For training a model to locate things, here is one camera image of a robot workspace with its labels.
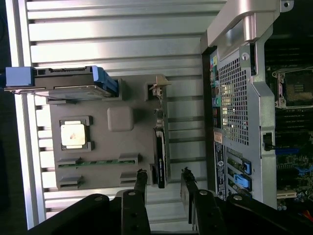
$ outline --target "ventilation grille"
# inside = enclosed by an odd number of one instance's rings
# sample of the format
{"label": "ventilation grille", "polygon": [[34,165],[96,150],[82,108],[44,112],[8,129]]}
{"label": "ventilation grille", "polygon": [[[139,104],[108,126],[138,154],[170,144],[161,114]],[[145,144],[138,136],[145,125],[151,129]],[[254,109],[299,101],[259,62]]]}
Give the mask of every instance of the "ventilation grille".
{"label": "ventilation grille", "polygon": [[246,71],[239,58],[219,69],[224,137],[249,145]]}

